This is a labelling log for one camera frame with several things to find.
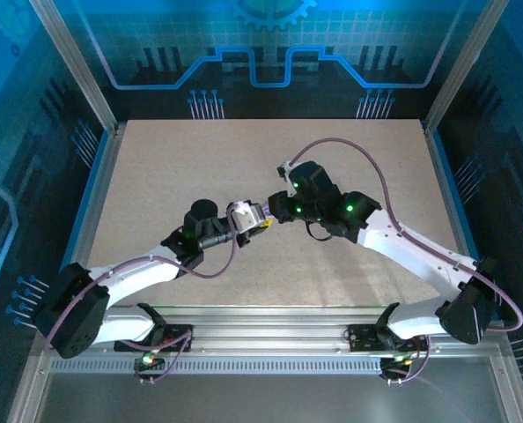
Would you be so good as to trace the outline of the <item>aluminium table side rail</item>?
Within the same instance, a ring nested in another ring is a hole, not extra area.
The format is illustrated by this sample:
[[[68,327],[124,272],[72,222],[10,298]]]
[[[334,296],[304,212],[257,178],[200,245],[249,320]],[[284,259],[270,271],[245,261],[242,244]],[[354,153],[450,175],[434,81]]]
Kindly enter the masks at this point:
[[[62,266],[79,263],[85,268],[88,264],[126,126],[125,122],[120,123],[113,135],[105,132],[99,142]]]
[[[478,258],[478,251],[473,239],[463,203],[453,179],[453,172],[449,164],[444,146],[437,130],[428,130],[426,121],[420,121],[426,144],[428,146],[432,165],[438,179],[438,185],[446,208],[447,216],[452,228],[457,250],[467,256]]]

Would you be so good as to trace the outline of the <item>grey metal floor panel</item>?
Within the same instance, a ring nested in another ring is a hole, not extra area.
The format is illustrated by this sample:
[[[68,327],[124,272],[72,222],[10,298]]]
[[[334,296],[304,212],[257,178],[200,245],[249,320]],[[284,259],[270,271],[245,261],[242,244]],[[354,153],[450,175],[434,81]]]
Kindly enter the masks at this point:
[[[402,386],[356,375],[54,375],[36,423],[508,423],[488,372],[430,367]]]

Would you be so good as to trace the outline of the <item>small LED circuit board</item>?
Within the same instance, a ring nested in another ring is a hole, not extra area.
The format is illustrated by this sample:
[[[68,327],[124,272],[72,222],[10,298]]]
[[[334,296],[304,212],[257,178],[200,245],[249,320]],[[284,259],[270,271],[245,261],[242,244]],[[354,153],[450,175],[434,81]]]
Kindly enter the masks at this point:
[[[413,363],[413,359],[408,356],[395,356],[393,358],[382,358],[380,368],[384,373],[396,373],[397,375],[406,375]]]
[[[165,360],[153,352],[145,353],[140,359],[136,360],[135,364],[135,370],[137,372],[158,371],[164,367]]]

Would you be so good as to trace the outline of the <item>aluminium base beam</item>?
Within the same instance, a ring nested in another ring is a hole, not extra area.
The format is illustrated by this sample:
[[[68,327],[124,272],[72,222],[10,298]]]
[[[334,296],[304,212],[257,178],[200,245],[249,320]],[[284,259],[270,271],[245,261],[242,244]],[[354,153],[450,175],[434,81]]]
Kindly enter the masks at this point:
[[[194,326],[195,355],[334,355],[350,351],[353,323],[375,323],[383,307],[156,306],[168,323]]]

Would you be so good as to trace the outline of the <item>aluminium frame post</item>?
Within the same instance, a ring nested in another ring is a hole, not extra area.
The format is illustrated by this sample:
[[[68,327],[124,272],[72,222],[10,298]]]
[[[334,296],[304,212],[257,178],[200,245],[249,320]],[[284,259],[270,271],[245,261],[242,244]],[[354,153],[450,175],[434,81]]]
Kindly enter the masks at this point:
[[[115,135],[118,122],[93,76],[81,50],[72,37],[53,0],[28,0],[41,21],[71,76],[109,135]]]
[[[487,0],[448,76],[424,120],[424,134],[432,135],[451,106],[468,73],[482,53],[487,40],[510,0]]]

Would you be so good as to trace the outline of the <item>aluminium frame bar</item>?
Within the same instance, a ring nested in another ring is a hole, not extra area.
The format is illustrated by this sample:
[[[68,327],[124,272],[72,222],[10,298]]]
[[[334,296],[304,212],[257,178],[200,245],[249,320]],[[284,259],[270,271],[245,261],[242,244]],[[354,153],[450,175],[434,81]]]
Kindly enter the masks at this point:
[[[51,361],[44,352],[28,357],[6,423],[35,423]]]
[[[523,380],[512,356],[490,358],[508,423],[523,423]]]

